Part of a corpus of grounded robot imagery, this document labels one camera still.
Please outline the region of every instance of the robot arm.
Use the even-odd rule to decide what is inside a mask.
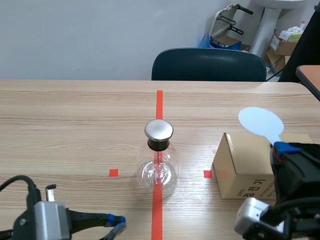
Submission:
[[[27,210],[15,220],[13,229],[0,231],[0,240],[70,240],[72,234],[93,227],[113,227],[100,239],[113,240],[127,227],[123,216],[69,210],[63,202],[55,201],[55,184],[46,188],[47,201],[41,201],[39,189],[27,176],[9,179],[0,191],[18,180],[28,183]]]
[[[276,142],[270,151],[276,204],[247,198],[234,230],[246,240],[320,239],[318,151],[317,144]]]

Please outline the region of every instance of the dark green chair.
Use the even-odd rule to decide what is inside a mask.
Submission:
[[[264,61],[257,55],[226,49],[176,48],[154,61],[155,81],[265,82]]]

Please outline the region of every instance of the stainless steel cap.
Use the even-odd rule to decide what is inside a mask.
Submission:
[[[162,119],[156,119],[145,125],[144,133],[148,139],[154,142],[164,142],[169,140],[174,134],[172,125]]]

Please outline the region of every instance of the white sink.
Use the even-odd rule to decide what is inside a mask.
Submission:
[[[270,9],[295,9],[303,5],[306,0],[253,0],[253,2]]]
[[[265,9],[250,52],[264,59],[281,10],[298,8],[306,1],[307,0],[253,0],[254,3],[265,7]]]

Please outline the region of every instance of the glass flask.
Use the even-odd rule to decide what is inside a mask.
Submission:
[[[178,153],[169,141],[174,128],[169,122],[156,119],[147,123],[144,133],[148,140],[137,157],[137,178],[151,190],[168,189],[176,183],[180,169]]]

